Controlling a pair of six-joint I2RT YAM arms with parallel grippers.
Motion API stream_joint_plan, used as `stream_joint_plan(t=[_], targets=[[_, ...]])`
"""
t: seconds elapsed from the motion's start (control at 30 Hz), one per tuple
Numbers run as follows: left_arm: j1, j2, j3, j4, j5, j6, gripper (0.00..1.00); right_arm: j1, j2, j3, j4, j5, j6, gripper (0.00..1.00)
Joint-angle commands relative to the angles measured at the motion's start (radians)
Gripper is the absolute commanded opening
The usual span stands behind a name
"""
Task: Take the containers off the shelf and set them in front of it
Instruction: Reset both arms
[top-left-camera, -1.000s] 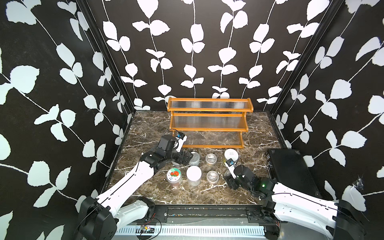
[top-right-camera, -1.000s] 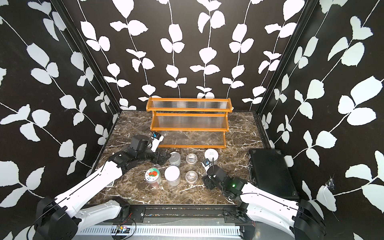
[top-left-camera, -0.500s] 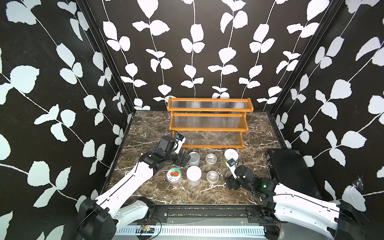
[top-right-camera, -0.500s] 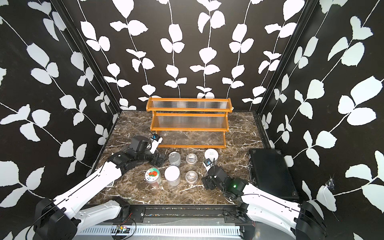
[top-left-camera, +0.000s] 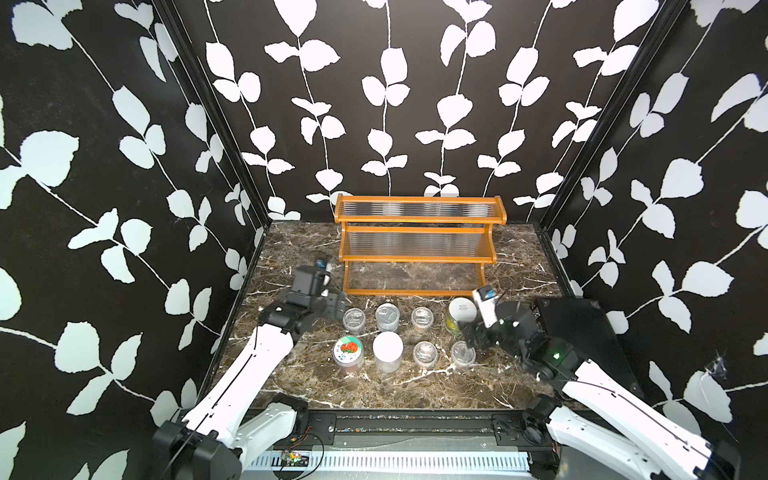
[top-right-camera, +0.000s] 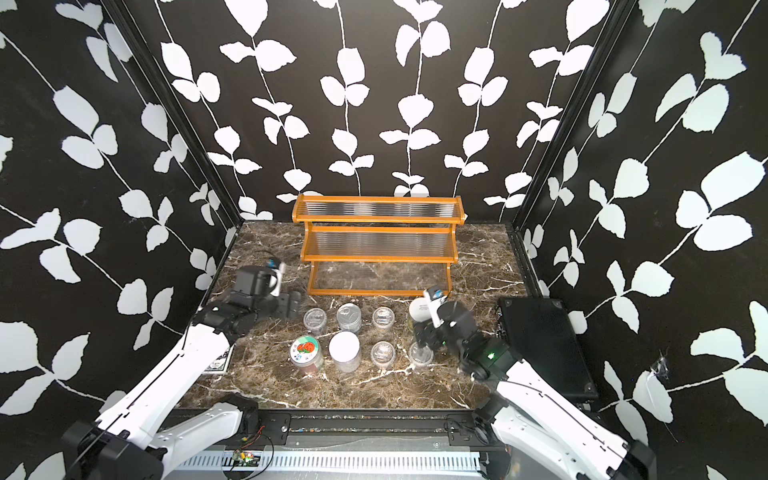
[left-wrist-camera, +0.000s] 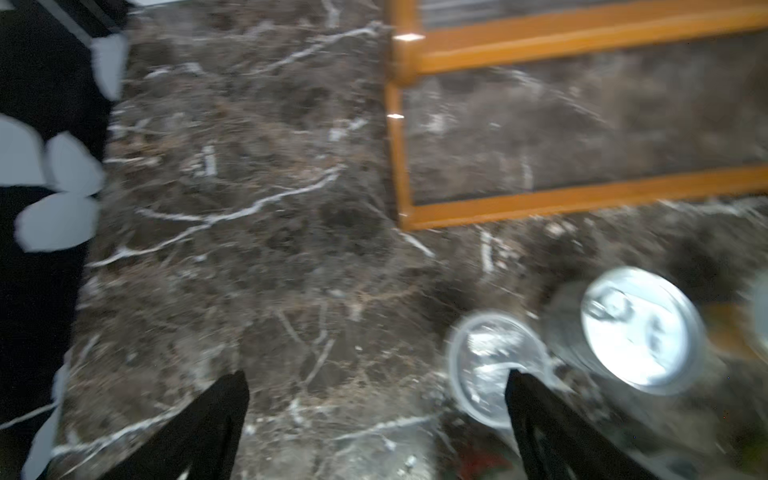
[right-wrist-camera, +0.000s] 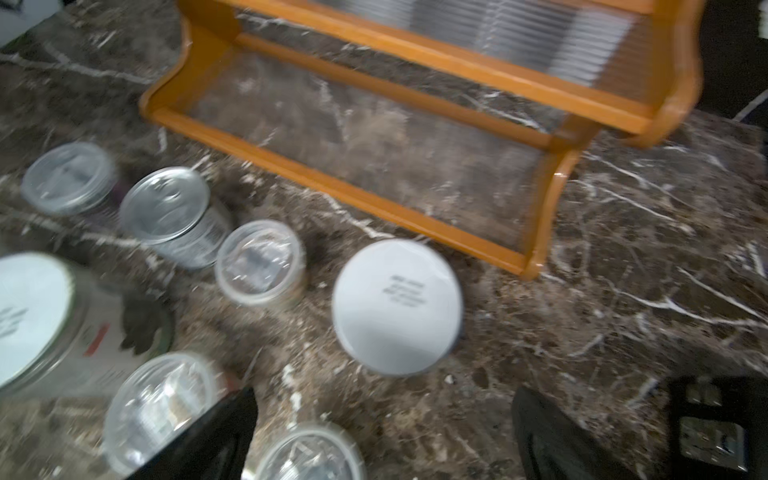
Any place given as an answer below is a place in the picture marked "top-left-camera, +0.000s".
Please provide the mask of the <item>clear jar purple label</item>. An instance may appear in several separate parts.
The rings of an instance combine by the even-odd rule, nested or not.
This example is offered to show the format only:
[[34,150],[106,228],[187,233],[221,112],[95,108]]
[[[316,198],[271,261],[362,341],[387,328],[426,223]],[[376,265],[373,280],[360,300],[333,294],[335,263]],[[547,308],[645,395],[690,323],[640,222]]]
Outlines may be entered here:
[[347,333],[361,335],[366,328],[366,314],[359,308],[350,308],[344,313],[342,324]]

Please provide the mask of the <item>clear tub dark label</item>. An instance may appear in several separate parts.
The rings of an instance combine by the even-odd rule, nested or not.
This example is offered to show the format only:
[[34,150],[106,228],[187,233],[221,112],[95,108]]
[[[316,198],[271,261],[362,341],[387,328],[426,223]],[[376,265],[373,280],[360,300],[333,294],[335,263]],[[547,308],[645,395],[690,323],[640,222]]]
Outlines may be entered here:
[[476,363],[476,350],[466,341],[457,341],[451,346],[451,361],[457,368],[469,368]]

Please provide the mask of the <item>white-lid green label jar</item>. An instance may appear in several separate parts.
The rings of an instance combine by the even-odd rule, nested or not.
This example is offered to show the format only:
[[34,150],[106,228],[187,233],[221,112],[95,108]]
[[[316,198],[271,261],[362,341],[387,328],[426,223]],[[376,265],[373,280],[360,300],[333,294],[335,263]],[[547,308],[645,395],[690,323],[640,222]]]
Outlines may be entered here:
[[453,335],[461,334],[461,327],[470,324],[477,317],[475,303],[466,297],[457,297],[450,301],[445,317],[445,325]]

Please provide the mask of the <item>strawberry lid red jar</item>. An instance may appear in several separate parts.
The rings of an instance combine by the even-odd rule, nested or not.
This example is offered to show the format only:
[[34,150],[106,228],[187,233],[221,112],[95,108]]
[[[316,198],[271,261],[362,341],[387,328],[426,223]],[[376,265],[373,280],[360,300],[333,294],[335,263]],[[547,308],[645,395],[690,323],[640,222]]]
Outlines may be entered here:
[[361,341],[352,335],[341,337],[333,346],[333,359],[344,374],[359,372],[364,363]]

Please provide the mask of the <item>orange three-tier wooden shelf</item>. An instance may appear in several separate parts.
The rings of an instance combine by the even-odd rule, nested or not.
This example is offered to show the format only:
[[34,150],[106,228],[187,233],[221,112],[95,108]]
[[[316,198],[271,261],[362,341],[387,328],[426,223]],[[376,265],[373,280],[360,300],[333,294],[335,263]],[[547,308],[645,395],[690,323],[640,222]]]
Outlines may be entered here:
[[497,262],[493,227],[507,222],[503,200],[495,197],[340,195],[334,220],[341,226],[339,260],[349,295],[449,297],[471,289],[354,288],[354,263],[471,264],[479,288],[485,267]]

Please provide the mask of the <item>clear tub red label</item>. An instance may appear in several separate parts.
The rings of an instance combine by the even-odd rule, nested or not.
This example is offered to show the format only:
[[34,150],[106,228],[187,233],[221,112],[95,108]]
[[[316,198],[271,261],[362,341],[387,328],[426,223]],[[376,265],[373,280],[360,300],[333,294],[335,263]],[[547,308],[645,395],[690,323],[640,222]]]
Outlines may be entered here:
[[431,369],[438,361],[438,349],[429,341],[420,341],[413,348],[413,361],[421,369]]

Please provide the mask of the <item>clear tub orange label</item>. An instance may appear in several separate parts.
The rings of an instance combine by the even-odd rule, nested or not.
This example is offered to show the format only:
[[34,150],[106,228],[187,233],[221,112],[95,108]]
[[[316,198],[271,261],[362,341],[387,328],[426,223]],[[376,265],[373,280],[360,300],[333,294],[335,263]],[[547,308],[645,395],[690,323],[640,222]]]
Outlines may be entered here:
[[411,313],[411,324],[417,332],[426,332],[434,324],[434,314],[428,307],[416,307]]

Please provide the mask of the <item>white-lid grey text can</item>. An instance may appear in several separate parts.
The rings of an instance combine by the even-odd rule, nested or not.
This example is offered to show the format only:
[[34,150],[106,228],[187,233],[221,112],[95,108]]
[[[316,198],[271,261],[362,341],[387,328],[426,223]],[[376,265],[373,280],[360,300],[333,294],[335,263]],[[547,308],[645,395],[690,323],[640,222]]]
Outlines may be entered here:
[[402,363],[404,344],[402,338],[395,332],[379,333],[373,341],[375,364],[383,373],[397,371]]

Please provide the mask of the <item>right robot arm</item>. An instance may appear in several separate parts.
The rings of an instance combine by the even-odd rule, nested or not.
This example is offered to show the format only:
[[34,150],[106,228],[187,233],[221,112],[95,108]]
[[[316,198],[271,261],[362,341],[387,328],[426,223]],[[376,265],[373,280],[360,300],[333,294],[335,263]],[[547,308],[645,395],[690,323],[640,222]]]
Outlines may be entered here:
[[741,456],[664,417],[563,338],[547,334],[533,311],[502,301],[489,286],[473,291],[477,313],[461,325],[473,348],[497,346],[538,380],[588,407],[602,427],[562,402],[539,397],[524,412],[529,431],[549,436],[627,479],[737,479]]

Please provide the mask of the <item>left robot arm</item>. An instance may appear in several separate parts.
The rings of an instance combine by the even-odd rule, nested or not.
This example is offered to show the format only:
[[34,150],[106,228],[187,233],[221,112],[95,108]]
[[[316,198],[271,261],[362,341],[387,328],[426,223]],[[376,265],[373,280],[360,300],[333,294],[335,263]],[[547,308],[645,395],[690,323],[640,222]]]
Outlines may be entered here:
[[262,387],[319,319],[339,321],[347,295],[329,285],[327,259],[295,268],[292,285],[263,309],[246,346],[209,393],[153,436],[154,479],[238,479],[277,441],[305,424],[305,402],[283,395],[245,415]]

